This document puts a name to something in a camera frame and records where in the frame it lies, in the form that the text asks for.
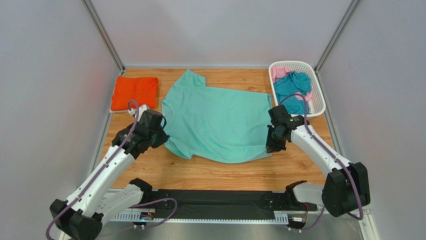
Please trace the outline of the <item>mint green t-shirt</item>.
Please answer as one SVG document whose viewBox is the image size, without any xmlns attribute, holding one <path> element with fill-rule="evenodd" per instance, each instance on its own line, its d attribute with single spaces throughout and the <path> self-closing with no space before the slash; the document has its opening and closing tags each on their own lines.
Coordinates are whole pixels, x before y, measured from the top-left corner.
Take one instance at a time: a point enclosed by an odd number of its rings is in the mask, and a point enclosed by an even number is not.
<svg viewBox="0 0 426 240">
<path fill-rule="evenodd" d="M 271 107 L 268 93 L 210 87 L 188 69 L 161 102 L 169 135 L 165 147 L 185 159 L 225 164 L 267 158 Z"/>
</svg>

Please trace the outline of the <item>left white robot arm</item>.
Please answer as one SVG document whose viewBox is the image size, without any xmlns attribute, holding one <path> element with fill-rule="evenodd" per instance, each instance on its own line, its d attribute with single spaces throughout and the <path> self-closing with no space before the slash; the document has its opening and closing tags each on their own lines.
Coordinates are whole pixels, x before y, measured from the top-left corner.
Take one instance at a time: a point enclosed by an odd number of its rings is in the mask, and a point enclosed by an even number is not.
<svg viewBox="0 0 426 240">
<path fill-rule="evenodd" d="M 56 226 L 73 240 L 94 240 L 103 226 L 125 209 L 151 204 L 153 187 L 140 178 L 106 196 L 119 175 L 139 155 L 149 148 L 158 148 L 169 138 L 164 131 L 167 121 L 162 113 L 144 107 L 129 113 L 134 122 L 115 135 L 103 160 L 89 177 L 65 200 L 56 199 L 50 205 L 53 220 L 46 230 L 47 239 L 51 238 L 51 228 Z"/>
</svg>

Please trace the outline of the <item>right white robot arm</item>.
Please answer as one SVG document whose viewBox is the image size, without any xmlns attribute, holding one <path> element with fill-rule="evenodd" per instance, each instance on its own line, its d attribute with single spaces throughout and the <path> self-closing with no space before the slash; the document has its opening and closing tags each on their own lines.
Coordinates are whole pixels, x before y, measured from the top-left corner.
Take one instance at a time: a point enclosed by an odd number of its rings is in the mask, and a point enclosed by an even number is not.
<svg viewBox="0 0 426 240">
<path fill-rule="evenodd" d="M 302 115 L 291 116 L 283 105 L 268 111 L 266 151 L 284 151 L 287 143 L 303 150 L 325 176 L 324 184 L 301 180 L 285 189 L 296 203 L 325 207 L 334 217 L 361 211 L 371 202 L 368 170 L 361 162 L 353 163 L 327 144 Z"/>
</svg>

